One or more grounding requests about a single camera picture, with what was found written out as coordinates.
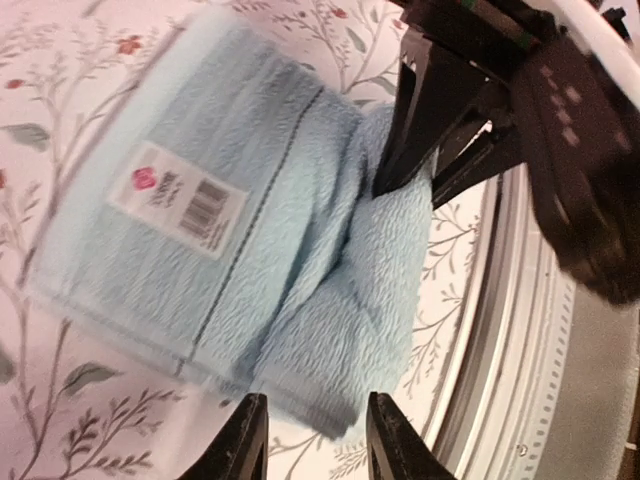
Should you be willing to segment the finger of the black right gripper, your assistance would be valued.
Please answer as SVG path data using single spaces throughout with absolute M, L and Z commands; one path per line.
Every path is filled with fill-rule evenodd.
M 392 122 L 372 184 L 379 197 L 408 185 L 472 111 L 500 84 L 411 29 L 400 47 Z
M 432 203 L 436 210 L 469 188 L 522 162 L 517 126 L 485 117 L 463 117 L 432 149 Z

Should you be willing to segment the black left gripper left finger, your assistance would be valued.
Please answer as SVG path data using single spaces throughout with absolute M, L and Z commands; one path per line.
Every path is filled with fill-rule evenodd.
M 247 394 L 179 480 L 265 480 L 268 433 L 267 396 Z

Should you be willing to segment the light blue towel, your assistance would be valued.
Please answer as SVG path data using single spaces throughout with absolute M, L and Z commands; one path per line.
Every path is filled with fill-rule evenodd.
M 106 342 L 337 440 L 408 366 L 431 182 L 373 193 L 361 112 L 232 12 L 199 15 L 82 162 L 26 288 Z

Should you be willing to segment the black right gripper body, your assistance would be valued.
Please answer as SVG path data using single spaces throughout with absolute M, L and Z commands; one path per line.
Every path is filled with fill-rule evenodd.
M 517 126 L 534 214 L 560 268 L 639 297 L 639 40 L 602 1 L 405 1 L 417 30 L 500 84 L 467 117 Z

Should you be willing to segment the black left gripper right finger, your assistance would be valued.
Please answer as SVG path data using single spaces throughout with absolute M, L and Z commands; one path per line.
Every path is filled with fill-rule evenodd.
M 389 394 L 369 395 L 366 444 L 370 479 L 455 479 L 427 448 Z

